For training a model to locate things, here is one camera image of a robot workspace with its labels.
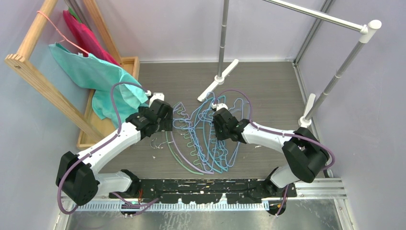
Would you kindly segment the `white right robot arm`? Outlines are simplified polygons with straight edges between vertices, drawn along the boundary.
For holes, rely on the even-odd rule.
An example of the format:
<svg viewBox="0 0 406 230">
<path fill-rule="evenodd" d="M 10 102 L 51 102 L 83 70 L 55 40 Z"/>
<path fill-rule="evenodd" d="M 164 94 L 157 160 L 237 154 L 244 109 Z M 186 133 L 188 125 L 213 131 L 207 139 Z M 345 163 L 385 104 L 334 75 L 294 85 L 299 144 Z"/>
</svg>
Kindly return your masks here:
<svg viewBox="0 0 406 230">
<path fill-rule="evenodd" d="M 277 197 L 292 183 L 312 183 L 330 160 L 330 154 L 304 127 L 279 130 L 261 126 L 249 119 L 237 120 L 226 108 L 216 109 L 212 121 L 218 140 L 230 139 L 244 144 L 256 144 L 282 153 L 287 161 L 267 178 L 266 191 Z"/>
</svg>

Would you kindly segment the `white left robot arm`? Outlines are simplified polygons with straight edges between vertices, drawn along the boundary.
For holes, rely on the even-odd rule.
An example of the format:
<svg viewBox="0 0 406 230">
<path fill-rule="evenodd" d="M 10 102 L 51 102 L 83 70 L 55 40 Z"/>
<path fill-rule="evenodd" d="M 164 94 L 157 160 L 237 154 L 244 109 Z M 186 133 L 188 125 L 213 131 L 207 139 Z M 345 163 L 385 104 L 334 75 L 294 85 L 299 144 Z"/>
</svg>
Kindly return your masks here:
<svg viewBox="0 0 406 230">
<path fill-rule="evenodd" d="M 73 154 L 66 152 L 56 176 L 57 197 L 66 194 L 78 206 L 95 196 L 118 193 L 133 198 L 140 191 L 140 180 L 129 170 L 101 173 L 101 169 L 126 148 L 161 131 L 172 131 L 173 107 L 154 99 L 148 107 L 126 118 L 121 127 L 92 147 Z"/>
</svg>

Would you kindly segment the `green notched hanger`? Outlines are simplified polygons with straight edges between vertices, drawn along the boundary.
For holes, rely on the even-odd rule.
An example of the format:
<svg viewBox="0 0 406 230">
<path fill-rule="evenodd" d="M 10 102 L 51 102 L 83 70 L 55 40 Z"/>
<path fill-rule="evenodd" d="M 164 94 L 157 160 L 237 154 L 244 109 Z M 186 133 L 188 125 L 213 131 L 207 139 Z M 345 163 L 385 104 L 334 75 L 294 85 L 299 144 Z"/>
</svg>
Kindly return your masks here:
<svg viewBox="0 0 406 230">
<path fill-rule="evenodd" d="M 205 175 L 202 169 L 195 166 L 189 159 L 182 153 L 176 143 L 173 132 L 165 131 L 165 139 L 168 149 L 175 161 L 186 171 L 195 175 Z"/>
</svg>

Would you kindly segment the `purple notched hanger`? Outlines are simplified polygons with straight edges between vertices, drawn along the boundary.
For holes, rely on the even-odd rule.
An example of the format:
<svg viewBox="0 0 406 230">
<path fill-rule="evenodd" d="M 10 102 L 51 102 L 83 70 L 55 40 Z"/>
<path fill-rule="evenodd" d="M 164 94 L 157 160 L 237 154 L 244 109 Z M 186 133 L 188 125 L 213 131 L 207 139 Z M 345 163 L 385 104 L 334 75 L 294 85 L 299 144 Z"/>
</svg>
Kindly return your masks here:
<svg viewBox="0 0 406 230">
<path fill-rule="evenodd" d="M 180 127 L 180 126 L 183 126 L 183 125 L 184 125 L 183 123 L 180 123 L 180 122 L 176 121 L 176 118 L 180 118 L 180 115 L 178 115 L 178 114 L 175 113 L 175 112 L 178 111 L 179 109 L 185 110 L 186 113 L 187 113 L 188 115 L 190 115 L 190 114 L 187 112 L 185 106 L 184 106 L 182 103 L 178 103 L 178 104 L 175 106 L 175 109 L 174 109 L 174 122 L 173 122 L 173 124 L 174 124 L 174 131 L 173 131 L 173 134 L 174 134 L 176 143 L 177 143 L 177 145 L 179 146 L 179 148 L 180 148 L 180 150 L 182 151 L 182 153 L 189 159 L 189 161 L 194 161 L 197 157 L 190 155 L 190 152 L 192 151 L 192 148 L 188 148 L 188 147 L 186 146 L 188 140 L 185 139 L 185 138 L 183 138 L 183 136 L 182 136 L 182 134 L 184 134 L 185 131 L 181 131 L 181 130 L 178 130 L 178 129 L 176 128 L 176 127 Z"/>
</svg>

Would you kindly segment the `teal cloth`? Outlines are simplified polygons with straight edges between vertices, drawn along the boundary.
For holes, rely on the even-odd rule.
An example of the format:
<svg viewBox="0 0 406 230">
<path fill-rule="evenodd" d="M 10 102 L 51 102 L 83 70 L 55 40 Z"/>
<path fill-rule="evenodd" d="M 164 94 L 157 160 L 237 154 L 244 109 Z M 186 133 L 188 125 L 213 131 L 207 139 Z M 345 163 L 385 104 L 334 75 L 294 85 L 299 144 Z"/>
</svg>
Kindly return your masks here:
<svg viewBox="0 0 406 230">
<path fill-rule="evenodd" d="M 138 112 L 139 107 L 147 107 L 148 97 L 145 91 L 133 84 L 139 82 L 123 68 L 89 54 L 74 54 L 61 44 L 49 45 L 50 52 L 63 71 L 81 88 L 93 89 L 91 106 L 99 119 L 108 118 L 115 128 L 119 121 L 111 101 L 111 88 L 114 88 L 113 99 L 123 122 L 129 115 Z"/>
</svg>

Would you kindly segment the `red cloth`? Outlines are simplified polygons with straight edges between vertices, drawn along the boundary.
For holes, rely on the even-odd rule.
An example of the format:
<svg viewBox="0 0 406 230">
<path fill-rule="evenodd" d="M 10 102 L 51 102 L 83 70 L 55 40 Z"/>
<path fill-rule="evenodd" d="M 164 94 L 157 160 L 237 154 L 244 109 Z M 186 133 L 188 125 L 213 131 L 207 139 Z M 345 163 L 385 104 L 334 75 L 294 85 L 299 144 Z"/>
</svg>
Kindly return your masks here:
<svg viewBox="0 0 406 230">
<path fill-rule="evenodd" d="M 69 11 L 63 11 L 63 18 L 79 47 L 95 57 L 120 66 L 120 64 L 101 46 L 94 33 L 80 23 Z"/>
</svg>

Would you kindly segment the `pink hanger on rack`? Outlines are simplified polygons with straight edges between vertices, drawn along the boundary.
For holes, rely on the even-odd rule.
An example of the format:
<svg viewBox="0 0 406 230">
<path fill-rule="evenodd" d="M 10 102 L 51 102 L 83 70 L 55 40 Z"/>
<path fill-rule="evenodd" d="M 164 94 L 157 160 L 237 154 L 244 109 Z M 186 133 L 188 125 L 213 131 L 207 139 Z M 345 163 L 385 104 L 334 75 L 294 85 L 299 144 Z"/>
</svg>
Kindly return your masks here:
<svg viewBox="0 0 406 230">
<path fill-rule="evenodd" d="M 76 47 L 77 49 L 79 49 L 80 51 L 82 51 L 82 53 L 87 54 L 87 55 L 89 54 L 89 52 L 86 51 L 84 48 L 82 48 L 82 47 L 78 46 L 77 44 L 75 44 L 74 42 L 70 41 L 70 40 L 58 29 L 58 27 L 49 19 L 49 17 L 48 17 L 45 13 L 43 13 L 43 12 L 41 12 L 41 11 L 36 11 L 36 13 L 42 15 L 43 17 L 45 17 L 46 20 L 53 26 L 53 28 L 57 31 L 57 33 L 62 37 L 61 42 L 66 41 L 66 42 L 70 43 L 71 45 L 73 45 L 74 47 Z"/>
</svg>

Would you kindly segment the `metal garment rack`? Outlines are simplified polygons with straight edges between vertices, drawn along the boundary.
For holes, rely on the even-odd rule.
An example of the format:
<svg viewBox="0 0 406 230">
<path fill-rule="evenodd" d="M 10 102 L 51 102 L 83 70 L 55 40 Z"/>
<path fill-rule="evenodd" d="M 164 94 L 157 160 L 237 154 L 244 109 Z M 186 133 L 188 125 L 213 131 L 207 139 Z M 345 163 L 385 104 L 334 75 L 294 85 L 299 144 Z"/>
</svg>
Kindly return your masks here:
<svg viewBox="0 0 406 230">
<path fill-rule="evenodd" d="M 299 55 L 303 26 L 311 19 L 288 9 L 260 0 L 233 0 L 231 35 L 233 47 L 242 45 L 252 56 L 276 53 L 279 47 L 293 45 L 293 56 L 299 59 L 306 93 L 321 93 L 336 73 L 359 35 L 349 29 L 324 22 Z M 316 111 L 316 123 L 323 130 L 355 129 L 366 133 L 382 132 L 390 115 L 387 108 L 384 37 L 390 25 L 390 14 L 402 10 L 402 0 L 337 0 L 330 14 L 356 24 L 379 20 L 382 27 L 347 65 L 342 79 Z"/>
</svg>

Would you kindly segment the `wooden clothes rack frame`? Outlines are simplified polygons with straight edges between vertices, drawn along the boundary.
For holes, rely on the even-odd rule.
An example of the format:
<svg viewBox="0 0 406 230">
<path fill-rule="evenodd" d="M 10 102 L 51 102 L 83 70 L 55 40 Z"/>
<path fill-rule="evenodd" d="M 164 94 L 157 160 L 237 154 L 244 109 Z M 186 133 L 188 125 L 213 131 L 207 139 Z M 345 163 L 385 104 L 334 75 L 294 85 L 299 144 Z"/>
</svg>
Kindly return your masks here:
<svg viewBox="0 0 406 230">
<path fill-rule="evenodd" d="M 41 37 L 48 18 L 52 14 L 56 0 L 45 0 L 39 13 L 33 18 L 23 41 L 15 54 L 8 54 L 5 63 L 21 76 L 28 84 L 37 90 L 43 97 L 60 110 L 79 129 L 77 147 L 80 150 L 92 147 L 114 130 L 114 125 L 109 119 L 101 120 L 91 107 L 91 99 L 94 90 L 90 90 L 85 113 L 79 110 L 30 62 L 30 57 Z M 139 75 L 139 58 L 123 57 L 119 54 L 116 44 L 100 12 L 98 4 L 94 0 L 84 1 L 84 5 L 92 18 L 108 52 L 112 57 L 130 73 L 135 79 Z"/>
</svg>

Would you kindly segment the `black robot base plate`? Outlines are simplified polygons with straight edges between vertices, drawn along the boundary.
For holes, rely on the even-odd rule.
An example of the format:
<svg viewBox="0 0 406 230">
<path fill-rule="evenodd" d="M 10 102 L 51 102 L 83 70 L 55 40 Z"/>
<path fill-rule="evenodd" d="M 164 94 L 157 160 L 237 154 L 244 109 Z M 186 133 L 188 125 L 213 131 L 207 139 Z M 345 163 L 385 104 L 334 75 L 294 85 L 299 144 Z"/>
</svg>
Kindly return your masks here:
<svg viewBox="0 0 406 230">
<path fill-rule="evenodd" d="M 125 192 L 124 199 L 150 202 L 158 199 L 163 204 L 216 204 L 222 196 L 228 204 L 258 204 L 265 198 L 282 198 L 284 189 L 261 179 L 140 179 Z"/>
</svg>

